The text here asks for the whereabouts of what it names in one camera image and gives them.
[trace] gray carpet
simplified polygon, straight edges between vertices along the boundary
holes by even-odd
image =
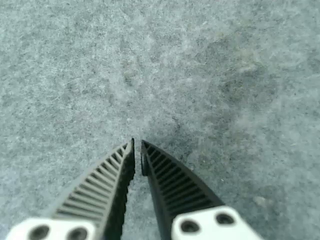
[[[131,137],[265,239],[319,239],[318,0],[1,0],[0,23],[1,239]],[[139,171],[128,197],[122,239],[158,240]]]

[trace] ribbed grip texture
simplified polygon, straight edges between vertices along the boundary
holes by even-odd
[[[92,221],[98,239],[120,239],[128,186],[135,174],[134,141],[116,148],[81,175],[51,210],[53,219]]]
[[[177,215],[224,205],[186,166],[146,141],[142,141],[141,166],[149,179],[162,239],[170,239]]]

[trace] gray textured surface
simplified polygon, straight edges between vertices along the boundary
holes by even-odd
[[[1,0],[0,23],[1,239],[130,137],[267,240],[319,239],[318,0]],[[124,240],[159,239],[139,174],[127,210]]]

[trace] screw hole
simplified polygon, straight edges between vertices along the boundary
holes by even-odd
[[[31,231],[31,233],[29,235],[29,239],[30,240],[42,240],[48,235],[49,230],[50,229],[47,225],[37,226],[36,228],[34,228]]]
[[[185,233],[195,233],[199,231],[200,228],[194,221],[187,220],[181,224],[181,229]]]
[[[86,229],[78,227],[68,234],[67,240],[85,240],[87,235],[88,233]]]
[[[231,216],[224,213],[216,216],[216,220],[219,224],[233,224],[235,222]]]

